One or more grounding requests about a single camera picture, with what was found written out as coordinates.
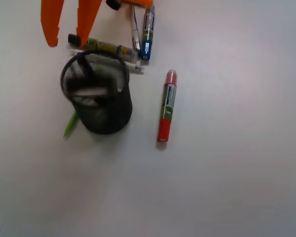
blue marker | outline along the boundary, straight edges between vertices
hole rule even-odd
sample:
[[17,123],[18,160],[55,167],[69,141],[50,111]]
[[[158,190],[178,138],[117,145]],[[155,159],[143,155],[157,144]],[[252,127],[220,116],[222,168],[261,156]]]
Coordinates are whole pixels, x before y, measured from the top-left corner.
[[143,37],[143,47],[142,47],[142,59],[149,60],[153,39],[154,30],[154,6],[147,7],[144,19],[144,37]]

black cap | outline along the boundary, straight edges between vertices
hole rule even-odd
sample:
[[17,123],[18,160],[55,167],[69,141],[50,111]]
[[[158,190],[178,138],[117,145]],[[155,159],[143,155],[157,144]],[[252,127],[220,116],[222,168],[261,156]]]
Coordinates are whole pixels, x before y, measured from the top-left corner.
[[79,36],[76,36],[74,34],[69,34],[68,35],[68,43],[73,44],[76,47],[80,47],[81,39]]
[[107,0],[107,5],[114,10],[119,10],[121,7],[121,3],[119,0]]

green pen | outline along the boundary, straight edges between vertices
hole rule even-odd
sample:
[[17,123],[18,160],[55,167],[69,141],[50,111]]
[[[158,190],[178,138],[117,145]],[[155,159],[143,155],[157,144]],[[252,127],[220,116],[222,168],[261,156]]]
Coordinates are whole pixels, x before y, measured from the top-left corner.
[[79,116],[78,116],[77,112],[74,111],[73,115],[71,116],[71,118],[67,124],[66,130],[64,133],[64,138],[68,138],[70,136],[70,134],[75,129],[78,121],[79,121]]

red marker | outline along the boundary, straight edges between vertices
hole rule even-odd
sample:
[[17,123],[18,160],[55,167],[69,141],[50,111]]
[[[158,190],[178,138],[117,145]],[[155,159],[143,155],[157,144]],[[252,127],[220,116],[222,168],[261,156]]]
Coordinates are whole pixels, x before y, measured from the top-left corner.
[[170,125],[177,92],[177,80],[177,72],[175,70],[170,70],[163,88],[158,142],[167,142],[169,140]]

red marker cap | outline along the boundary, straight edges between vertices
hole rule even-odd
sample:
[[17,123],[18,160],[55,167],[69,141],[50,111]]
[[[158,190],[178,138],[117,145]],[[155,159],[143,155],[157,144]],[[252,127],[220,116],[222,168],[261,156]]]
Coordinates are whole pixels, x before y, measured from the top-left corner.
[[160,120],[159,132],[158,132],[158,142],[167,142],[169,140],[171,121],[167,118]]

